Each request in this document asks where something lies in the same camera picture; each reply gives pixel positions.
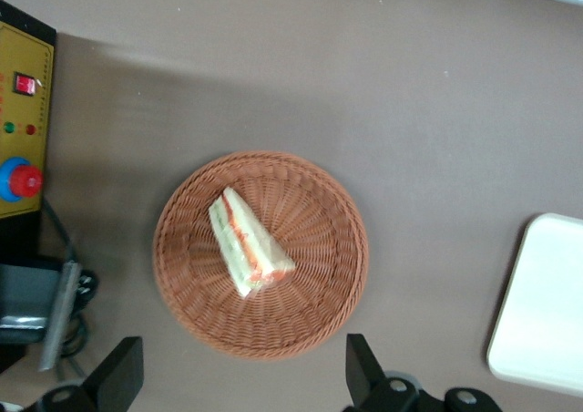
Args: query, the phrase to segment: green indicator light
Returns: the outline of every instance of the green indicator light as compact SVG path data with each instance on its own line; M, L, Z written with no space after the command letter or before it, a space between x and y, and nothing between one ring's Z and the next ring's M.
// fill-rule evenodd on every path
M15 124L12 122L5 122L4 124L4 131L6 131L8 134L11 134L13 132L15 132Z

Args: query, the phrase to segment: wicker basket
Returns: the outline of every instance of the wicker basket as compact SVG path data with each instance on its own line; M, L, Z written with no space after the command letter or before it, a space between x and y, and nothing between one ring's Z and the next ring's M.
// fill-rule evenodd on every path
M231 186L296 262L286 283L241 299L208 208ZM172 313L194 336L240 357L298 355L332 335L364 288L368 243L346 190L309 161L238 152L194 172L174 192L154 237L154 269Z

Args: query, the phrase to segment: white tray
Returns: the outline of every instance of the white tray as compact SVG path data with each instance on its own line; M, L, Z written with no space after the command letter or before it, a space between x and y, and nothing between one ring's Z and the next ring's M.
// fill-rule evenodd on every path
M528 225L487 360L501 379L583 396L583 221Z

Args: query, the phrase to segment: plastic wrap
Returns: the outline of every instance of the plastic wrap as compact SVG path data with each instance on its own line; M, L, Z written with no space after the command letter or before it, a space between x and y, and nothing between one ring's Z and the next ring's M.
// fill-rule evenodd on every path
M209 207L212 230L235 287L243 298L284 281L295 263L228 187Z

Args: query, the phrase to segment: red button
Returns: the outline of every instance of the red button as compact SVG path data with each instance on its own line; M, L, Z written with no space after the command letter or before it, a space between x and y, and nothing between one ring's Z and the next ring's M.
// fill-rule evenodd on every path
M36 82L33 77L15 74L15 92L33 96L36 93Z
M43 187L43 173L35 166L16 166L8 181L10 191L16 196L32 198Z

